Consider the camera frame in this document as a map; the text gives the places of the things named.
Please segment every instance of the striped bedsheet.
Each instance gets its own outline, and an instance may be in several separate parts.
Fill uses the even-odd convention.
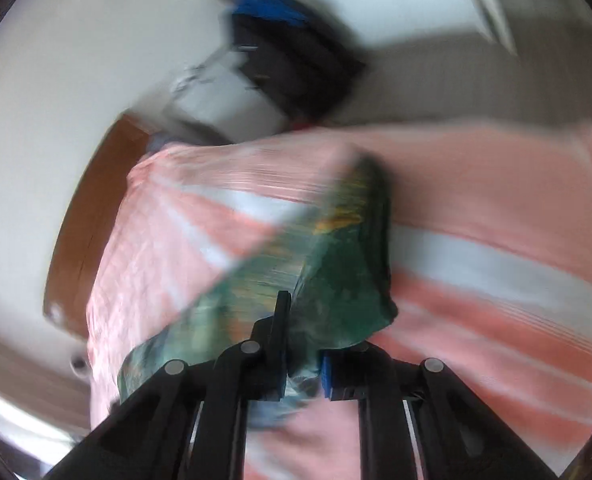
[[[125,355],[172,322],[359,152],[393,180],[394,323],[372,341],[442,359],[558,474],[592,432],[592,126],[313,130],[141,161],[87,307],[92,424]],[[316,399],[249,438],[249,478],[355,478],[354,403]]]

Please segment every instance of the wrinkled fabric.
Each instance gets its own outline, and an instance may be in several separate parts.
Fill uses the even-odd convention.
[[[324,202],[365,153],[392,183],[398,309],[371,341],[407,362],[442,359],[561,473],[592,432],[591,125],[318,129],[143,160],[87,308],[92,424],[133,349]],[[240,340],[250,326],[228,330]],[[245,474],[357,480],[357,445],[355,404],[316,397],[250,435]]]
[[[172,359],[198,364],[249,338],[271,315],[279,290],[293,292],[289,387],[280,405],[254,403],[251,428],[274,426],[316,393],[322,349],[346,348],[397,314],[389,272],[389,186],[379,166],[358,160],[324,199],[287,222],[191,309],[127,355],[121,401]]]

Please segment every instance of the white stripe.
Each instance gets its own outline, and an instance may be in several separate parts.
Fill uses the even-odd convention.
[[[262,441],[261,434],[256,431],[247,433],[245,456],[250,463],[266,478],[271,480],[301,480],[286,468],[279,457],[270,453]]]
[[[500,249],[427,230],[394,226],[391,266],[512,304],[592,340],[592,285]]]
[[[558,476],[562,475],[582,449],[582,444],[552,445],[542,438],[525,431],[520,432],[520,437]]]
[[[165,282],[164,288],[172,300],[173,307],[176,309],[177,312],[182,312],[183,309],[187,306],[187,300],[183,298],[180,289],[172,280],[169,279],[169,276],[163,275],[162,280],[164,280]]]
[[[435,355],[434,349],[428,349],[422,342],[413,341],[409,334],[404,334],[403,338],[394,335],[394,338],[397,341],[400,341],[406,347],[424,355]],[[443,360],[450,368],[460,368],[461,370],[466,370],[466,376],[472,381],[475,381],[477,384],[483,384],[487,389],[501,394],[503,397],[507,399],[515,399],[527,404],[527,406],[531,406],[539,410],[540,412],[550,413],[551,415],[559,416],[560,418],[565,418],[566,420],[570,420],[572,422],[579,422],[581,424],[592,425],[592,418],[585,417],[585,416],[578,416],[575,413],[568,412],[567,410],[562,410],[560,408],[554,408],[547,402],[542,402],[541,400],[525,394],[525,392],[519,388],[514,388],[511,384],[505,384],[502,381],[496,380],[494,378],[490,378],[489,375],[478,373],[475,368],[468,367],[466,364],[459,364],[454,359],[449,359],[447,356],[439,356],[439,359]]]
[[[451,332],[462,339],[468,339],[470,341],[472,341],[472,340],[475,341],[476,344],[480,345],[480,351],[484,351],[485,347],[492,348],[496,352],[501,353],[501,354],[505,354],[506,356],[514,359],[515,361],[522,362],[522,364],[526,365],[527,367],[536,368],[539,371],[549,374],[551,376],[554,376],[560,380],[575,384],[576,386],[580,386],[581,388],[587,388],[589,390],[592,390],[591,381],[587,381],[581,377],[575,376],[573,374],[570,374],[568,372],[560,370],[559,368],[555,368],[551,365],[543,363],[542,361],[539,361],[539,360],[534,359],[528,355],[525,355],[525,354],[517,351],[516,349],[505,346],[502,343],[499,343],[498,341],[495,341],[493,339],[489,339],[489,338],[487,338],[483,335],[480,335],[477,332],[473,332],[472,330],[469,330],[459,324],[452,323],[448,320],[445,320],[444,318],[434,315],[433,313],[431,313],[430,311],[424,309],[423,307],[421,307],[419,305],[404,301],[401,303],[397,303],[397,306],[400,310],[406,310],[408,312],[415,314],[416,316],[426,317],[428,319],[429,324],[431,324],[433,326],[440,326],[441,330],[444,330],[444,332]],[[395,332],[396,328],[398,328],[398,326],[396,324],[394,324],[392,326],[391,330],[393,332]],[[410,337],[410,336],[413,337],[413,335],[409,335],[407,332],[404,332],[403,326],[400,327],[400,329],[402,329],[401,333],[404,335],[404,337]]]
[[[216,203],[226,205],[236,212],[243,213],[254,220],[270,225],[282,224],[288,219],[294,218],[308,207],[307,204],[301,202],[262,196],[250,191],[201,186],[199,184],[183,186],[182,184],[159,176],[154,176],[153,180],[163,186],[174,187],[183,192],[208,198]]]
[[[234,256],[225,252],[212,242],[201,229],[190,224],[183,215],[170,206],[164,199],[159,197],[158,200],[167,211],[169,218],[178,225],[183,236],[196,246],[210,265],[220,270],[230,270],[236,265],[237,259]]]

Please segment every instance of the floor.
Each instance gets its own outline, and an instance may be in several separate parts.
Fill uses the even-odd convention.
[[[592,28],[550,18],[510,23],[517,56],[477,34],[375,51],[367,75],[330,122],[592,120]]]

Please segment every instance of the black bag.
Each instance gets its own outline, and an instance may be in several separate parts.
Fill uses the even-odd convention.
[[[317,121],[364,68],[313,10],[296,0],[240,0],[231,16],[239,70],[293,120]]]

